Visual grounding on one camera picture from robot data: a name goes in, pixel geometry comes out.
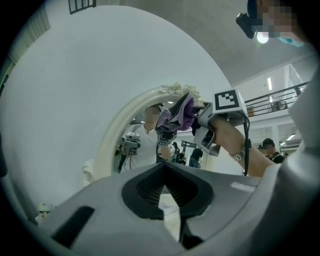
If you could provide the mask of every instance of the ceiling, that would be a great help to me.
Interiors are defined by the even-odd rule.
[[[236,24],[247,0],[97,0],[97,5],[124,5],[155,14],[195,39],[214,59],[232,87],[266,71],[304,59],[310,47],[270,39],[248,39]]]

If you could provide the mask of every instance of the window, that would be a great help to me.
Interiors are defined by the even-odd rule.
[[[96,7],[97,0],[69,0],[70,14],[82,11],[90,7]]]
[[[181,147],[189,147],[189,148],[194,148],[194,149],[196,149],[196,148],[197,148],[197,145],[194,144],[194,143],[191,143],[191,142],[182,140],[182,141],[181,141]]]

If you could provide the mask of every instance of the white curved panel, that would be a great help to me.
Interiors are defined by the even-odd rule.
[[[120,109],[162,84],[194,85],[204,100],[230,85],[214,60],[171,23],[124,6],[73,14],[22,56],[0,99],[8,169],[35,205],[82,187]]]

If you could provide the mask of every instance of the black cap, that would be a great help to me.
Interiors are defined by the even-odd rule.
[[[267,149],[267,145],[271,145],[271,146],[275,146],[275,143],[272,139],[270,138],[266,138],[263,142],[262,142],[262,149],[266,150]]]

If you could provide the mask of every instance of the wrist watch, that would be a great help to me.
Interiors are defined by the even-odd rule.
[[[248,140],[249,143],[249,151],[251,150],[252,144],[251,144],[251,140]],[[245,144],[243,144],[242,148],[239,150],[238,153],[231,155],[229,154],[230,157],[232,157],[233,160],[239,162],[240,160],[245,158]]]

